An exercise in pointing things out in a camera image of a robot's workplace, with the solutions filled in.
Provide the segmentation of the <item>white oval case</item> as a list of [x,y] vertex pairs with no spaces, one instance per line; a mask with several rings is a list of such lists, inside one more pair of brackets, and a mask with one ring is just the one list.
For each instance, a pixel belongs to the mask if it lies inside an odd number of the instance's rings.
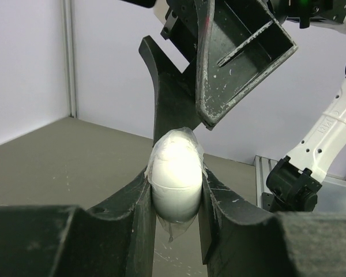
[[197,216],[204,175],[204,150],[190,128],[172,129],[153,146],[144,176],[169,242],[185,233]]

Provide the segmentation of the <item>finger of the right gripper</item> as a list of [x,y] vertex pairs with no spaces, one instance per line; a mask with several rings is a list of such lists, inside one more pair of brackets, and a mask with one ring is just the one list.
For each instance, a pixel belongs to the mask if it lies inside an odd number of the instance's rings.
[[297,50],[263,1],[196,1],[195,104],[213,129]]
[[195,106],[196,60],[180,72],[151,36],[142,39],[138,51],[153,81],[153,142],[172,129],[194,130],[201,123]]

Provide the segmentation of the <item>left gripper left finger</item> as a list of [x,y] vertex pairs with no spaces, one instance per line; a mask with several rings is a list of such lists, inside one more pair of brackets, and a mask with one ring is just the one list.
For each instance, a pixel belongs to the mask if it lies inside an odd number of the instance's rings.
[[151,276],[155,230],[143,173],[90,209],[0,206],[0,276]]

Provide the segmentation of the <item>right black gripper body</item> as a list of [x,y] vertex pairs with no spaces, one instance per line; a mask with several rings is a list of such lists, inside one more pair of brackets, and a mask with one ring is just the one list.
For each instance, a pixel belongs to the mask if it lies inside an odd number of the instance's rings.
[[263,1],[168,1],[164,36],[209,68],[268,68],[280,58],[280,26]]

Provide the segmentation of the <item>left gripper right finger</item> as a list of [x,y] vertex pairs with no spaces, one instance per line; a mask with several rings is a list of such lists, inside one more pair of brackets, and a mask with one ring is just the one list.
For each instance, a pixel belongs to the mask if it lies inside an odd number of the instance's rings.
[[198,220],[209,276],[346,276],[346,214],[273,214],[205,169]]

